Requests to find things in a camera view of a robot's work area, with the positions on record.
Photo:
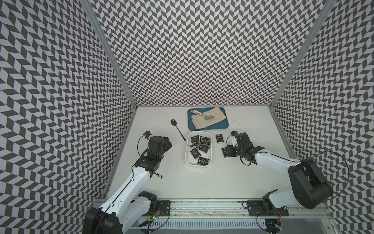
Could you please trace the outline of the white plastic storage box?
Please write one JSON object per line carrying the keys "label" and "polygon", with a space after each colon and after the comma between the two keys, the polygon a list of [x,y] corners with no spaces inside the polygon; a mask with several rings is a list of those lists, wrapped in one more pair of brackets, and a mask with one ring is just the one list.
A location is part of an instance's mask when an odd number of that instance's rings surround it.
{"label": "white plastic storage box", "polygon": [[205,131],[192,131],[188,134],[185,162],[192,167],[208,167],[212,163],[213,137]]}

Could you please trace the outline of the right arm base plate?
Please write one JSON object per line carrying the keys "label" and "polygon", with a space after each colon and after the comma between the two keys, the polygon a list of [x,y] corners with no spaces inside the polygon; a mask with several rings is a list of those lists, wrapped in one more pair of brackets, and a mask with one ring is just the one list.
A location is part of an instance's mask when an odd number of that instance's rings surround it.
{"label": "right arm base plate", "polygon": [[276,208],[272,204],[263,200],[248,200],[243,203],[250,216],[289,216],[286,207]]}

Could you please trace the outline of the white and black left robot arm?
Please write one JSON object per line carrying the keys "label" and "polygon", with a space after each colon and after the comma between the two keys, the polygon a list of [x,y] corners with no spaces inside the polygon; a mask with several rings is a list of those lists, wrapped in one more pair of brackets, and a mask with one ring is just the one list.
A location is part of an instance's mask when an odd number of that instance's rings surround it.
{"label": "white and black left robot arm", "polygon": [[153,212],[157,195],[140,192],[157,171],[164,153],[172,147],[166,136],[151,136],[147,149],[131,168],[131,174],[119,189],[99,208],[86,213],[84,234],[124,234],[141,216]]}

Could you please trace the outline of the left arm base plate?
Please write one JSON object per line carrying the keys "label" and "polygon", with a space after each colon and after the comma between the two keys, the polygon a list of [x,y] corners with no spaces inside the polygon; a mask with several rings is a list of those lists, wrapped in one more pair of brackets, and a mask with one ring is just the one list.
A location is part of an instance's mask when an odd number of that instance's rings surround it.
{"label": "left arm base plate", "polygon": [[171,207],[171,201],[170,200],[158,200],[156,203],[152,203],[149,211],[143,216],[152,216],[157,211],[160,212],[159,216],[161,217],[167,217],[170,215],[170,207]]}

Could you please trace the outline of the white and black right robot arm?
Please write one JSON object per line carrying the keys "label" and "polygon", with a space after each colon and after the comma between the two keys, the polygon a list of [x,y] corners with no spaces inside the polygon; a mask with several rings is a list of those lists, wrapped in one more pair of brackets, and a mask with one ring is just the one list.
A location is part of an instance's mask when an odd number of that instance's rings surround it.
{"label": "white and black right robot arm", "polygon": [[286,158],[262,146],[255,147],[245,132],[232,131],[230,138],[232,144],[226,147],[228,156],[245,159],[250,165],[270,168],[290,181],[290,188],[273,190],[263,196],[263,209],[267,214],[293,205],[313,209],[334,194],[332,186],[313,159]]}

